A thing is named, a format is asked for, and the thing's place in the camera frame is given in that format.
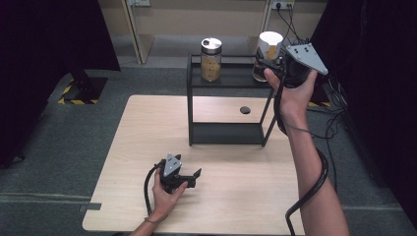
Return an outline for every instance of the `black metal shelf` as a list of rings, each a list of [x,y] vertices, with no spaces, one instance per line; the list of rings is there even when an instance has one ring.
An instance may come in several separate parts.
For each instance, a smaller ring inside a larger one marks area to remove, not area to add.
[[[254,56],[223,55],[224,59],[254,58]],[[263,123],[273,95],[268,83],[257,82],[253,76],[253,63],[221,63],[220,78],[207,82],[201,77],[200,55],[189,55],[187,66],[187,104],[189,145],[266,145],[275,119],[269,124],[264,135]],[[216,123],[193,121],[193,89],[270,89],[270,93],[259,123]]]

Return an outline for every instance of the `glass jar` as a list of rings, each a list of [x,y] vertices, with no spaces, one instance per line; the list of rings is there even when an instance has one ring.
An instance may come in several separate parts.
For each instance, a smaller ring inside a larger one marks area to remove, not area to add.
[[[217,38],[206,38],[202,41],[202,78],[213,82],[220,78],[221,41]]]

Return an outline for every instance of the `gray carpet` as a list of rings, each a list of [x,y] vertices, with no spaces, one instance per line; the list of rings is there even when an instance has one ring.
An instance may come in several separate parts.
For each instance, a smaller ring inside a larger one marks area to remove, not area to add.
[[[98,104],[57,104],[70,80],[64,77],[31,134],[26,159],[0,170],[0,235],[112,235],[85,231],[80,208],[93,193],[129,96],[186,95],[185,69],[122,68],[122,72],[89,74],[108,78]],[[264,97],[267,92],[213,89],[197,94]],[[311,130],[324,136],[335,113],[315,110],[324,112],[309,112]],[[379,188],[370,177],[343,121],[337,124],[329,146],[351,234],[417,235],[390,190]],[[326,141],[315,138],[315,143],[328,156]],[[334,180],[332,169],[329,176]]]

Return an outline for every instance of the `human hand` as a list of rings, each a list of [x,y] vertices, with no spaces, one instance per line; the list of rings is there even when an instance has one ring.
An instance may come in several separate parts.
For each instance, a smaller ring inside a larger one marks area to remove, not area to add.
[[[165,192],[162,184],[160,183],[160,171],[159,167],[156,169],[154,174],[154,184],[152,187],[154,210],[150,214],[149,220],[161,220],[174,210],[175,205],[188,185],[188,182],[182,183],[181,186],[178,187],[172,195],[170,195]]]
[[[279,78],[270,69],[265,69],[264,75],[269,84],[277,91],[280,83]],[[301,86],[297,88],[283,88],[280,111],[284,120],[291,122],[293,120],[305,119],[307,106],[313,94],[316,76],[317,71],[312,70],[306,82]]]

